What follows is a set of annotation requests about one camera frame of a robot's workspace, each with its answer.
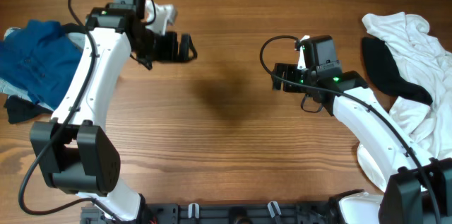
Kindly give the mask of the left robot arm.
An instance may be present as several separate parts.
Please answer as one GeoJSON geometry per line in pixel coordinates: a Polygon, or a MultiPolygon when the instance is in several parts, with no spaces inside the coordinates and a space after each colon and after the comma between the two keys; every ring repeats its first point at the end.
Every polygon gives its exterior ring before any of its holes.
{"type": "Polygon", "coordinates": [[[187,63],[198,56],[191,36],[167,32],[177,16],[173,6],[153,0],[113,0],[94,8],[81,23],[85,46],[64,99],[48,122],[30,131],[45,184],[78,202],[90,202],[107,223],[156,223],[142,194],[120,178],[120,156],[106,135],[110,100],[123,66],[134,59],[187,63]]]}

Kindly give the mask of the blue polo shirt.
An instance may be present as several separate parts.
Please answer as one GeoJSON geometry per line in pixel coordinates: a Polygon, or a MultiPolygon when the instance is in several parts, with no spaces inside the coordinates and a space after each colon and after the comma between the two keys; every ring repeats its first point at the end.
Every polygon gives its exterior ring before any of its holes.
{"type": "Polygon", "coordinates": [[[1,41],[1,77],[56,109],[69,89],[82,52],[58,21],[30,20],[1,41]]]}

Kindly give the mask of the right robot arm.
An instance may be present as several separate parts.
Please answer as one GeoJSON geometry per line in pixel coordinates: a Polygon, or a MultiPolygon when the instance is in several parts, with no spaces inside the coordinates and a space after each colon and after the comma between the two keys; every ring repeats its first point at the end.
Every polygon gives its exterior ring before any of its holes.
{"type": "Polygon", "coordinates": [[[390,118],[367,82],[342,70],[333,38],[291,38],[297,64],[268,71],[273,89],[311,97],[342,122],[374,159],[386,183],[383,195],[348,191],[322,204],[299,205],[298,223],[450,223],[451,159],[437,160],[416,146],[390,118]]]}

